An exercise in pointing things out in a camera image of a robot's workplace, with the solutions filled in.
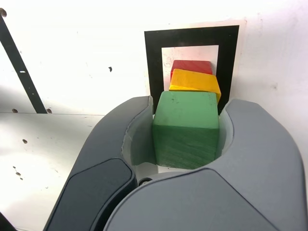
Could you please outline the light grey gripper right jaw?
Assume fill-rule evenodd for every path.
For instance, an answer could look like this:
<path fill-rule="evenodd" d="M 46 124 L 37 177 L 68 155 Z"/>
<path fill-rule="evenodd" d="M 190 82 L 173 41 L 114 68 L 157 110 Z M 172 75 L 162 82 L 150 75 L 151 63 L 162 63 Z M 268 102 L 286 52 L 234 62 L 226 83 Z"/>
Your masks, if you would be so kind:
<path fill-rule="evenodd" d="M 218 159 L 138 187 L 106 230 L 304 231 L 304 166 L 289 132 L 253 102 L 231 100 L 221 116 Z"/>

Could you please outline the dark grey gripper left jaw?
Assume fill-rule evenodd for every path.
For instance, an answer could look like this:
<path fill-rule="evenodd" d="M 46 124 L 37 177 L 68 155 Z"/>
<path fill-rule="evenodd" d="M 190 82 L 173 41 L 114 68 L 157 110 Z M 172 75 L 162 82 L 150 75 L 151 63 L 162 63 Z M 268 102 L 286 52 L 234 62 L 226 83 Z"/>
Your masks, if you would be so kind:
<path fill-rule="evenodd" d="M 138 187 L 135 166 L 155 164 L 153 99 L 135 97 L 104 116 L 83 144 L 45 225 L 47 231 L 101 231 Z"/>

